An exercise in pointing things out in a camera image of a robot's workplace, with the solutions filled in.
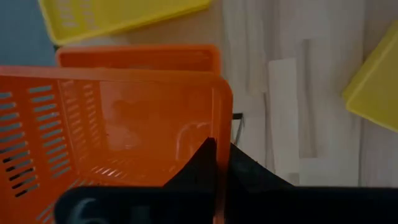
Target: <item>yellow basket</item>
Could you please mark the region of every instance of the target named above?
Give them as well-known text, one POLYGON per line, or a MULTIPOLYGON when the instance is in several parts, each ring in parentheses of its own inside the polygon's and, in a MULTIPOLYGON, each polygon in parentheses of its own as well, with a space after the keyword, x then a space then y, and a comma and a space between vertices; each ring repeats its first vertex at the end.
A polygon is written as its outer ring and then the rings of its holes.
POLYGON ((211 0, 40 0, 58 45, 120 32, 206 9, 211 0))
POLYGON ((347 110, 398 132, 398 21, 343 93, 347 110))

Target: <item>black object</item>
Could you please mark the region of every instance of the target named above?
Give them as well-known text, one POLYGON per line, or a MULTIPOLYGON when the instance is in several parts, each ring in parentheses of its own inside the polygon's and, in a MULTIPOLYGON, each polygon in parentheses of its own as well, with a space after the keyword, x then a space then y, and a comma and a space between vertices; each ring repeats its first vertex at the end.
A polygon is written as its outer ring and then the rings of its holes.
POLYGON ((79 187, 55 205, 57 224, 212 223, 216 142, 208 138, 164 187, 79 187))
MULTIPOLYGON (((396 189, 294 187, 231 145, 225 220, 235 223, 398 223, 396 189)), ((212 223, 216 142, 207 139, 162 188, 79 187, 55 206, 58 224, 212 223)))

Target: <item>gray surface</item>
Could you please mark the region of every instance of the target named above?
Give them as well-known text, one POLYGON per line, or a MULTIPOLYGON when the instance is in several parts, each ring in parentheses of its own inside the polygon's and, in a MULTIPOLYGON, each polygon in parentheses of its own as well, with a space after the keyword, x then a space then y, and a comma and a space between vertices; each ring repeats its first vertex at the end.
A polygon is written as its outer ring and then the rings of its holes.
POLYGON ((0 2, 0 65, 55 65, 37 0, 0 2))

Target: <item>orange basket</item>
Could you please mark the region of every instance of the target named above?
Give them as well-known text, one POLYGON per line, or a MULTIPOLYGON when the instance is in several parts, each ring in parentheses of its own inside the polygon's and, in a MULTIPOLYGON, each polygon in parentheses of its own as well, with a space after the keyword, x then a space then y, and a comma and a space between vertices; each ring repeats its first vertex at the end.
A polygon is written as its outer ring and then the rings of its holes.
POLYGON ((55 201, 80 185, 163 186, 207 137, 226 170, 227 82, 162 66, 0 67, 0 222, 51 223, 55 201))

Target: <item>yellow plastic tray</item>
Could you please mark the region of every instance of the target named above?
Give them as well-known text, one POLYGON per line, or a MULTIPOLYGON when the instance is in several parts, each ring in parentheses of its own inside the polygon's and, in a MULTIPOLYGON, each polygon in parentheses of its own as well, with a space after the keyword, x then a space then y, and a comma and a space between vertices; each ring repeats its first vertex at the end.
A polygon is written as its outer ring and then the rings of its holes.
POLYGON ((347 110, 398 132, 398 21, 343 93, 347 110))
POLYGON ((111 34, 206 9, 211 0, 40 0, 58 45, 111 34))

